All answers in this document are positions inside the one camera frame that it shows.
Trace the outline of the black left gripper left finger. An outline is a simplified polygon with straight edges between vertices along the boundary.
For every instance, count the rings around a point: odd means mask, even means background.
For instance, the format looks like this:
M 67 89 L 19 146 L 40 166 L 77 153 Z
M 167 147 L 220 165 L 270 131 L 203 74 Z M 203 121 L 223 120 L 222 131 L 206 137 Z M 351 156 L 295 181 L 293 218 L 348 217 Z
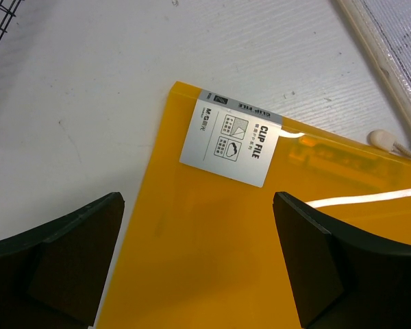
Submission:
M 0 328 L 93 326 L 124 209 L 113 192 L 0 240 Z

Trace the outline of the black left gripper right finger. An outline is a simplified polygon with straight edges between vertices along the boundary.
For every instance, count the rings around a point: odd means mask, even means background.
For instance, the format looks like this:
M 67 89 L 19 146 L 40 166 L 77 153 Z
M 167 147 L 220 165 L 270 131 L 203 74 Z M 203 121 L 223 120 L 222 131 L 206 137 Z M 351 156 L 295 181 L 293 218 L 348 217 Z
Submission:
M 273 212 L 302 328 L 411 328 L 411 245 L 285 192 Z

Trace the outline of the yellow clip file folder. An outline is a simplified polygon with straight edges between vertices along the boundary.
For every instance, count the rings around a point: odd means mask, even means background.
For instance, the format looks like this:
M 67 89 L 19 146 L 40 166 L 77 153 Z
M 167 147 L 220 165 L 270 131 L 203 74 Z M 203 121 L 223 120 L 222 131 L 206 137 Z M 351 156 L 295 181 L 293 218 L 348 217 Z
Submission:
M 411 160 L 175 83 L 98 327 L 302 328 L 279 192 L 411 245 Z

